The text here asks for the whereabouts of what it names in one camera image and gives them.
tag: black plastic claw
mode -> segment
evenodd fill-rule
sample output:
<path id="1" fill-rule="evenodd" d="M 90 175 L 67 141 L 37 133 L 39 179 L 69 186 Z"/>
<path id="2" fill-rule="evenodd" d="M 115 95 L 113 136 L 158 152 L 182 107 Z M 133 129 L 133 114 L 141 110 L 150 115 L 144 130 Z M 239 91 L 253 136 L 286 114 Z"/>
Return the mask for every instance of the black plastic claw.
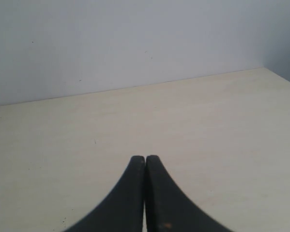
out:
<path id="1" fill-rule="evenodd" d="M 148 232 L 230 232 L 185 196 L 158 156 L 147 157 L 145 172 Z"/>
<path id="2" fill-rule="evenodd" d="M 133 156 L 107 197 L 66 232 L 141 232 L 145 159 Z"/>

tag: light wooden tabletop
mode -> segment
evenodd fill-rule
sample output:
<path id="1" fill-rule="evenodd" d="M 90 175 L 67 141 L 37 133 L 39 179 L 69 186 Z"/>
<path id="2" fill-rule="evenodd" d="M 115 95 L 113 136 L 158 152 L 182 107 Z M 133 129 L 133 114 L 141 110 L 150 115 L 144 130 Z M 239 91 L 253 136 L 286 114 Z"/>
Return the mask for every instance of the light wooden tabletop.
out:
<path id="1" fill-rule="evenodd" d="M 62 231 L 159 155 L 236 232 L 290 232 L 290 83 L 255 69 L 0 107 L 0 232 Z"/>

